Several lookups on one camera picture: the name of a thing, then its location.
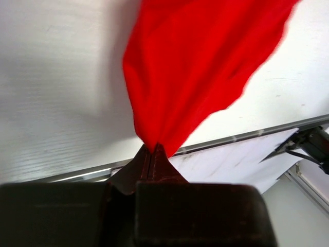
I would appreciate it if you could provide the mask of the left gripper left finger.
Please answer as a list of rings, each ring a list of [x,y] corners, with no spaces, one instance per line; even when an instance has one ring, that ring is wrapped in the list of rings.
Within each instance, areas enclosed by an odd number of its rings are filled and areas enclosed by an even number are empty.
[[[104,182],[26,182],[1,186],[1,246],[123,246],[134,226],[142,147]]]

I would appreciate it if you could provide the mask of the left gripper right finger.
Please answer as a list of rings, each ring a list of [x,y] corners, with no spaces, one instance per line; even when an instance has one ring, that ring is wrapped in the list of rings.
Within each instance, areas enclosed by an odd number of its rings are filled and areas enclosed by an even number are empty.
[[[162,145],[136,185],[137,246],[277,246],[266,204],[244,184],[189,183]]]

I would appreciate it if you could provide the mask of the red t shirt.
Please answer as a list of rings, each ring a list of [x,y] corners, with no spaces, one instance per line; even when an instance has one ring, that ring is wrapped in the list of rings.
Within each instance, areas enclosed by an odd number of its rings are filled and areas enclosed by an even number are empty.
[[[123,56],[136,134],[173,155],[232,105],[283,37],[297,1],[142,1]]]

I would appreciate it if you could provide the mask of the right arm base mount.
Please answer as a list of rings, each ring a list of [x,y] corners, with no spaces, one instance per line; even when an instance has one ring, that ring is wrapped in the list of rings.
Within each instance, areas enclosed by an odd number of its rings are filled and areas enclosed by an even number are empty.
[[[308,160],[328,175],[328,133],[322,126],[297,131],[262,161],[283,153]]]

